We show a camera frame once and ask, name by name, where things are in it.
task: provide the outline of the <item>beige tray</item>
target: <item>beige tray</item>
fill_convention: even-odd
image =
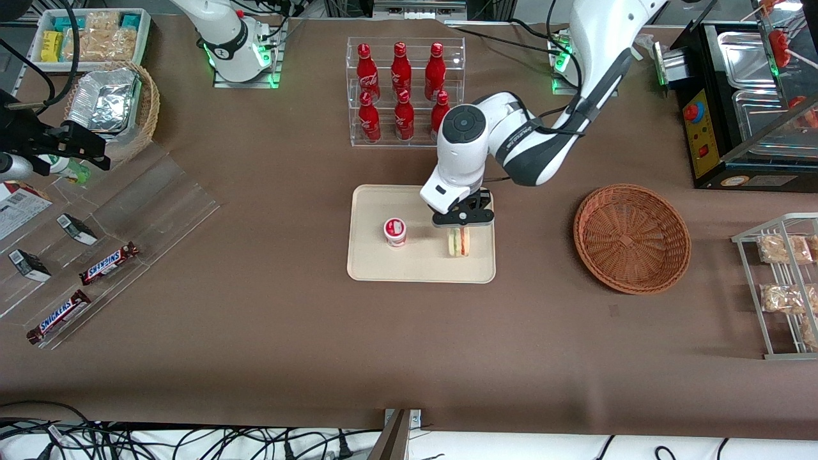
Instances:
[[[386,244],[384,222],[407,224],[407,243]],[[412,185],[361,185],[353,193],[347,273],[358,281],[465,282],[494,278],[494,225],[471,227],[469,257],[451,257],[446,228],[432,226],[432,210]]]

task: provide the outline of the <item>red bottle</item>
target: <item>red bottle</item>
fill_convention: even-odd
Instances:
[[[365,141],[372,144],[380,140],[380,117],[378,109],[372,105],[372,95],[368,92],[361,93],[361,108],[358,110],[358,117],[361,119],[361,128]]]
[[[440,90],[440,92],[438,92],[438,103],[432,107],[432,132],[429,134],[432,136],[433,141],[438,140],[440,124],[443,122],[443,117],[446,116],[448,111],[449,93],[446,92],[446,90]]]
[[[380,86],[378,85],[378,66],[372,60],[369,45],[361,43],[358,45],[358,82],[361,84],[361,91],[368,92],[372,96],[372,102],[380,99]]]
[[[398,94],[398,105],[395,106],[395,135],[402,141],[415,136],[415,108],[409,102],[409,92],[402,90]]]
[[[395,94],[404,89],[411,96],[411,64],[407,59],[407,45],[404,42],[395,43],[395,59],[392,61],[392,88]]]
[[[443,45],[432,43],[432,56],[426,64],[426,88],[424,94],[426,99],[434,101],[438,92],[443,89],[443,82],[446,81],[446,63],[443,62]]]

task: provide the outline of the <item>brown table surface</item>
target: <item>brown table surface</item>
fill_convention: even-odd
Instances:
[[[411,407],[440,430],[818,439],[818,363],[761,359],[728,239],[815,211],[816,197],[693,189],[676,100],[650,59],[548,184],[492,186],[494,281],[355,282],[353,190],[422,184],[435,152],[351,148],[346,38],[461,33],[431,20],[310,20],[287,43],[281,87],[264,91],[211,88],[191,22],[155,26],[155,139],[222,208],[57,350],[0,322],[1,400],[59,400],[93,420],[375,427],[381,409]],[[481,30],[542,46],[510,26]],[[670,43],[679,29],[650,32]],[[543,53],[466,41],[467,100],[510,89],[535,113],[567,102],[551,95]],[[29,72],[19,96],[44,88]],[[487,176],[501,174],[489,162]],[[621,295],[582,266],[574,211],[611,183],[655,190],[687,222],[690,270],[670,291]]]

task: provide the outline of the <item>red button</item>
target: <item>red button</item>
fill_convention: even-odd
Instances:
[[[693,104],[692,106],[685,107],[685,120],[693,121],[699,116],[699,108]]]

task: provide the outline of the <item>brown woven basket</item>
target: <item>brown woven basket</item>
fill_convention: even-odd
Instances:
[[[664,198],[637,185],[588,195],[577,210],[573,240],[595,277],[628,294],[665,291],[690,265],[685,222]]]
[[[114,161],[130,160],[137,153],[144,150],[151,143],[153,133],[156,130],[156,122],[159,120],[159,89],[156,87],[151,75],[143,67],[131,61],[106,62],[99,70],[130,69],[139,74],[142,81],[142,90],[139,93],[139,112],[137,113],[136,125],[139,129],[137,136],[128,143],[108,142],[106,155]],[[65,117],[71,110],[74,96],[77,95],[77,84],[71,88],[68,95],[68,105],[65,107]]]

